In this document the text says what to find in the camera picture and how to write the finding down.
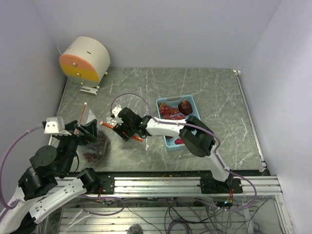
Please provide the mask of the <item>dark red grape bunch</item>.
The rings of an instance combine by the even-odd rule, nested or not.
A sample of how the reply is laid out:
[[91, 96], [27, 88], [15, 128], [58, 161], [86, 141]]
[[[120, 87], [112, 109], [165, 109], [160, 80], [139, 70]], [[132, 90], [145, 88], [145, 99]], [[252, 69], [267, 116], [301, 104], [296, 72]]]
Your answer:
[[107, 137], [99, 138], [97, 142], [89, 143], [83, 149], [83, 157], [91, 163], [96, 163], [102, 160], [105, 156], [107, 143]]

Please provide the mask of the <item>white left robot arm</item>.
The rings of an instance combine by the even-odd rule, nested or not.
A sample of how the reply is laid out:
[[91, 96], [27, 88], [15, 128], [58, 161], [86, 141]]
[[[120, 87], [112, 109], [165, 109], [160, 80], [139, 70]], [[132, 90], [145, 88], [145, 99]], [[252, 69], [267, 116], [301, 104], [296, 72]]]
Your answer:
[[93, 168], [85, 168], [58, 191], [48, 195], [58, 185], [57, 178], [64, 179], [69, 173], [78, 146], [86, 146], [98, 139], [96, 119], [81, 125], [74, 120], [65, 124], [61, 117], [47, 118], [19, 136], [6, 150], [0, 165], [3, 166], [13, 147], [25, 136], [44, 129], [59, 140], [58, 146], [45, 145], [30, 158], [31, 166], [18, 181], [9, 202], [0, 198], [4, 209], [0, 214], [2, 234], [30, 234], [49, 214], [72, 199], [85, 193], [93, 194], [99, 189], [100, 179]]

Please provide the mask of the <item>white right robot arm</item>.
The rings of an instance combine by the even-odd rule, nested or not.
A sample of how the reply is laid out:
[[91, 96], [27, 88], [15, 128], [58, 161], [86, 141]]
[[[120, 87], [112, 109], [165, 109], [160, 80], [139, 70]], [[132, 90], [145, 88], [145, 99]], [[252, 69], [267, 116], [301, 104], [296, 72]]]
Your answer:
[[195, 116], [181, 120], [163, 120], [153, 116], [140, 117], [125, 107], [111, 108], [111, 117], [117, 122], [113, 131], [124, 141], [134, 135], [139, 137], [168, 136], [183, 141], [191, 154], [207, 157], [216, 189], [225, 193], [232, 187], [233, 175], [225, 164], [217, 149], [220, 140]]

